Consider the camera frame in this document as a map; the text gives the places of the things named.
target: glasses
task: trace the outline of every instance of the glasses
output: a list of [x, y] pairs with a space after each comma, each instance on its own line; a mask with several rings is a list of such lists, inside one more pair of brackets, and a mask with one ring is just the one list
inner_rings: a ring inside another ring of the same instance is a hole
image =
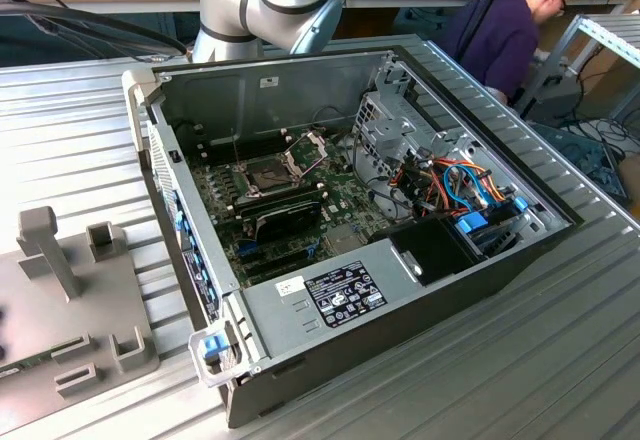
[[567, 10], [567, 0], [560, 0], [562, 2], [562, 7], [560, 7], [560, 11], [558, 13], [556, 13], [556, 17], [561, 17], [562, 15], [565, 14], [565, 11]]

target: purple shirt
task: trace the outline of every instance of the purple shirt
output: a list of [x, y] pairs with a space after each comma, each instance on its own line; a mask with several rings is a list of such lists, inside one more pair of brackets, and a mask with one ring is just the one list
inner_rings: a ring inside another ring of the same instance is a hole
[[[450, 57], [459, 48], [476, 1], [469, 2], [447, 24], [436, 41]], [[495, 0], [462, 59], [462, 67], [487, 87], [511, 98], [522, 84], [538, 46], [538, 26], [525, 0]]]

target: metal shelf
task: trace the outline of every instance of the metal shelf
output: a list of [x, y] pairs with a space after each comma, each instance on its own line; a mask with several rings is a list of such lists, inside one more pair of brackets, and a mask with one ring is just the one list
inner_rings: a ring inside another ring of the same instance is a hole
[[[588, 35], [595, 42], [585, 49], [585, 52], [592, 50], [593, 47], [600, 44], [614, 52], [620, 58], [624, 58], [636, 68], [640, 68], [640, 15], [578, 15], [573, 19], [556, 47], [549, 54], [547, 61], [538, 70], [533, 81], [527, 87], [520, 100], [518, 100], [516, 104], [516, 110], [518, 112], [522, 113], [527, 105], [535, 98], [536, 93], [542, 87], [544, 81], [555, 70], [563, 53], [579, 33]], [[576, 59], [576, 62], [572, 65], [574, 70], [577, 71], [582, 67], [587, 55], [583, 53]], [[611, 115], [614, 119], [624, 110], [624, 107], [640, 93], [640, 90], [636, 90], [638, 89], [634, 89], [627, 98], [621, 102], [621, 106], [612, 112]]]

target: grey holder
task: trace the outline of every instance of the grey holder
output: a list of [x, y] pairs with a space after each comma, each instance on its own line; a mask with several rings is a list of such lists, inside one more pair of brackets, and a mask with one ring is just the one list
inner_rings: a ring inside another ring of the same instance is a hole
[[159, 365], [124, 231], [58, 241], [49, 207], [19, 222], [22, 252], [0, 256], [2, 330], [18, 332], [2, 337], [0, 436]]
[[135, 368], [144, 365], [147, 360], [147, 348], [144, 342], [144, 337], [140, 332], [138, 326], [134, 327], [136, 335], [135, 348], [133, 350], [124, 351], [123, 345], [118, 343], [115, 335], [109, 335], [109, 343], [111, 344], [111, 354], [113, 359], [118, 365], [118, 370], [121, 373], [133, 370]]
[[24, 273], [30, 280], [34, 280], [45, 273], [45, 265], [48, 265], [60, 282], [67, 301], [79, 297], [82, 292], [80, 281], [71, 271], [69, 262], [54, 237], [58, 233], [58, 223], [53, 209], [39, 207], [25, 210], [20, 212], [18, 222], [18, 244], [25, 255], [31, 254], [29, 258], [20, 262]]

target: slotted table surface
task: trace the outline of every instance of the slotted table surface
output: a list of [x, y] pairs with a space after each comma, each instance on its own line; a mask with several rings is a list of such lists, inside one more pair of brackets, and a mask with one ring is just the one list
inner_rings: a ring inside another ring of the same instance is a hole
[[[14, 249], [21, 208], [52, 205], [61, 235], [103, 220], [121, 225], [162, 359], [156, 372], [8, 439], [637, 438], [640, 227], [432, 44], [400, 36], [328, 49], [394, 44], [585, 225], [498, 295], [237, 430], [227, 429], [218, 392], [198, 383], [186, 351], [191, 322], [136, 163], [120, 86], [134, 64], [0, 70], [0, 251]], [[423, 103], [430, 115], [446, 115]]]

